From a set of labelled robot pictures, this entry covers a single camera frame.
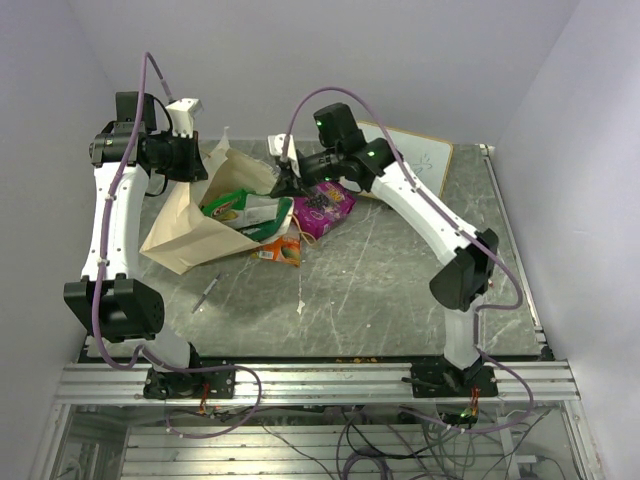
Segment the purple grape candy bag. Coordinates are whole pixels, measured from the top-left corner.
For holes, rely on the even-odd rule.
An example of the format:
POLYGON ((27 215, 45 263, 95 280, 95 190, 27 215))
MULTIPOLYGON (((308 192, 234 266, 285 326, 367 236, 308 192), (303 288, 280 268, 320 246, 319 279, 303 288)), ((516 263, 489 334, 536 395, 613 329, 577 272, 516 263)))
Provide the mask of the purple grape candy bag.
POLYGON ((355 203, 342 185, 324 182, 314 186, 309 196, 295 197, 293 213, 301 231, 319 239, 343 222, 355 203))

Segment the large green Chiaba chips bag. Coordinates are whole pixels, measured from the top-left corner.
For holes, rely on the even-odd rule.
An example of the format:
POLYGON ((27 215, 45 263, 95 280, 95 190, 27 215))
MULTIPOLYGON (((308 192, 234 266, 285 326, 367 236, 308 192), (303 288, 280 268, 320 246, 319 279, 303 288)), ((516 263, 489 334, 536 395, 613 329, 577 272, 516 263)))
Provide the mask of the large green Chiaba chips bag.
POLYGON ((245 189, 222 195, 201 207, 202 213, 232 229, 240 230, 275 221, 286 214, 291 200, 286 197, 271 198, 245 189))

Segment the beige paper bag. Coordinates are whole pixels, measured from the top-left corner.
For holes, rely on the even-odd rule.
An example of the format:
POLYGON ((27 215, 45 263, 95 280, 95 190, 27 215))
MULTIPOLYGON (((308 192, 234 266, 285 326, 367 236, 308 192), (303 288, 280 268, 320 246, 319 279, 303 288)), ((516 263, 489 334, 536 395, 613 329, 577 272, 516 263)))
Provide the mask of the beige paper bag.
POLYGON ((267 194, 276 182, 275 171, 230 145, 223 133, 216 144, 200 143, 208 178, 194 183, 178 182, 140 247, 140 253, 176 274, 200 264, 255 250, 258 242, 206 216, 205 201, 246 188, 267 194))

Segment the small green snack bag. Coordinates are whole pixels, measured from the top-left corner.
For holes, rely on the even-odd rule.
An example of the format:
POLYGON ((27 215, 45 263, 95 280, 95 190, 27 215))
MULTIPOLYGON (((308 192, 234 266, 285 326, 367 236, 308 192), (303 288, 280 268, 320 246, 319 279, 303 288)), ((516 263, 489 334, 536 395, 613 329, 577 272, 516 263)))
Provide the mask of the small green snack bag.
POLYGON ((247 226, 239 229, 238 232, 253 242, 262 243, 269 238, 276 236, 279 232, 286 232, 289 228, 289 224, 290 221, 288 219, 285 219, 282 222, 272 220, 261 224, 247 226))

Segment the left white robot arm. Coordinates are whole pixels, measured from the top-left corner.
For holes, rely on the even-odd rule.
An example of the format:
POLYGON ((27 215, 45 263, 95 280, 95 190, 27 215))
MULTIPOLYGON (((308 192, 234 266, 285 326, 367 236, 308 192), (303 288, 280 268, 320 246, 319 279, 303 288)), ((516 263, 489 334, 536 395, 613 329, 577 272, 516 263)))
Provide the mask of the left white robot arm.
POLYGON ((152 174, 170 182, 207 179, 199 152, 195 98, 163 105, 155 96, 119 92, 116 118, 96 135, 89 153, 96 203, 91 244, 79 280, 64 286, 66 305, 94 339, 100 356, 119 368, 107 344, 125 343, 158 370, 182 397, 203 387, 191 345, 165 323, 161 294, 140 279, 139 231, 152 174))

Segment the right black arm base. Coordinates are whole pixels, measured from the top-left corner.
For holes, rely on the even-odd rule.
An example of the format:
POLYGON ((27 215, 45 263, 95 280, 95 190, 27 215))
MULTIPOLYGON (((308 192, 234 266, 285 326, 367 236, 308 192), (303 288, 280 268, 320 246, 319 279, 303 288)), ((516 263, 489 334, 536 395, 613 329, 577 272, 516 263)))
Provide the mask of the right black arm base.
POLYGON ((401 378, 411 386, 414 398, 480 398, 496 397, 499 393, 494 369, 478 359, 471 367, 459 369, 443 356, 423 358, 411 365, 401 378))

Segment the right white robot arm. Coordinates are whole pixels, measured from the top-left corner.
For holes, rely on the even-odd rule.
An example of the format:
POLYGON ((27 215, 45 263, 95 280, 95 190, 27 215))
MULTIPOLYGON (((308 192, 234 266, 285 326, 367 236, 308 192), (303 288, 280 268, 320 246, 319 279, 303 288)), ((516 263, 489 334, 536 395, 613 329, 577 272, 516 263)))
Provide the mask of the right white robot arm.
POLYGON ((441 384, 452 395, 465 394, 483 366, 474 316, 493 274, 497 234, 459 219, 411 170, 390 136, 363 132, 348 105, 322 108, 314 120, 323 147, 318 154, 298 155, 289 135, 268 136, 280 168, 271 197, 300 197, 322 182, 347 180, 386 203, 426 241, 442 265, 429 283, 445 313, 441 384))

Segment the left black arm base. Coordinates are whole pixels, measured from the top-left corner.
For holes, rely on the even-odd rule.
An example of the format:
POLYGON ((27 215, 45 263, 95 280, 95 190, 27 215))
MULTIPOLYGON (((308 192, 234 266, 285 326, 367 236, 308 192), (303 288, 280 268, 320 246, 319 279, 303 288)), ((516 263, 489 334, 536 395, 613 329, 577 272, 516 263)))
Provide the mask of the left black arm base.
POLYGON ((235 388, 235 371, 177 373, 152 366, 147 371, 143 397, 169 399, 231 399, 235 388))

